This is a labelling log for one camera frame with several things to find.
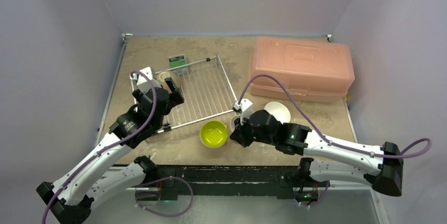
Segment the cream white bowl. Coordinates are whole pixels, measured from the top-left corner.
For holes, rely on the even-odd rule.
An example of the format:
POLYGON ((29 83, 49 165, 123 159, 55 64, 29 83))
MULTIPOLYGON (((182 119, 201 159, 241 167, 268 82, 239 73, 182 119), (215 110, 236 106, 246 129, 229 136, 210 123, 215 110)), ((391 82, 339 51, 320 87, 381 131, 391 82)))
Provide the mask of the cream white bowl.
POLYGON ((233 133, 234 130, 236 129, 236 126, 238 126, 239 124, 240 124, 240 116, 239 115, 233 116, 229 122, 230 132, 233 133))

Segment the beige speckled ceramic bowl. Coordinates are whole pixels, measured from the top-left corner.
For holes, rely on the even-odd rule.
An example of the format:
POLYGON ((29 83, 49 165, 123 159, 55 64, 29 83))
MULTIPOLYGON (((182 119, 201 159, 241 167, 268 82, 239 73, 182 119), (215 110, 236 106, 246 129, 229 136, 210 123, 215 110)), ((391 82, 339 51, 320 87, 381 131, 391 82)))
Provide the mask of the beige speckled ceramic bowl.
POLYGON ((181 88, 182 80, 178 77, 177 73, 173 71, 161 71, 157 74, 157 81, 164 89, 170 91, 169 86, 165 81, 165 79, 169 77, 173 80, 177 88, 181 88))

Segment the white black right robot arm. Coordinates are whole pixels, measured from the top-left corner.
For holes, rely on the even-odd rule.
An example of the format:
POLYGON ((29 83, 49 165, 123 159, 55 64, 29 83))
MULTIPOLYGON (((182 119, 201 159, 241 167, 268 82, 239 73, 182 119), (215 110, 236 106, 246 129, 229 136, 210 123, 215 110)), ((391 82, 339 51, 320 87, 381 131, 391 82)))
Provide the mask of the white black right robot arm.
POLYGON ((369 185, 387 196, 402 195, 403 160, 399 158, 398 146, 392 142, 367 145, 320 135, 304 125, 281 123, 265 110, 254 112, 249 118, 235 119, 230 139, 244 148, 260 142, 287 155, 336 162, 331 165, 313 159, 297 169, 296 179, 304 186, 313 181, 339 180, 369 185))

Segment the white orange bowl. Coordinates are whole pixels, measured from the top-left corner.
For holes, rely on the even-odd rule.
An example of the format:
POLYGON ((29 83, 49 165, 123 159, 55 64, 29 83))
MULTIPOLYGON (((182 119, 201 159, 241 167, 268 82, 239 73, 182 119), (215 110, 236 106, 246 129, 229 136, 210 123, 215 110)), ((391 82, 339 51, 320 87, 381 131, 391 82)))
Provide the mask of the white orange bowl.
POLYGON ((275 101, 269 102, 264 106, 264 109, 281 123, 289 123, 291 120, 291 113, 289 109, 282 103, 275 101))

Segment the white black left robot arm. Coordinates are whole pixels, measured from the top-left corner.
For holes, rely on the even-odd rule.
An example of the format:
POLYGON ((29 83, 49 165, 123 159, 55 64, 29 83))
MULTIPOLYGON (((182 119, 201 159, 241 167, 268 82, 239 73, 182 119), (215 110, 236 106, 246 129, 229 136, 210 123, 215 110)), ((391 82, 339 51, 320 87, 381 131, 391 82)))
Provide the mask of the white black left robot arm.
POLYGON ((98 206, 127 188, 159 183, 158 166, 147 156, 137 157, 120 172, 106 172, 142 141, 155 135, 173 107, 184 102, 176 82, 166 80, 167 89, 151 78, 138 85, 132 95, 136 104, 120 115, 99 144, 71 171, 36 189, 46 204, 41 222, 52 213, 59 223, 83 223, 98 206))

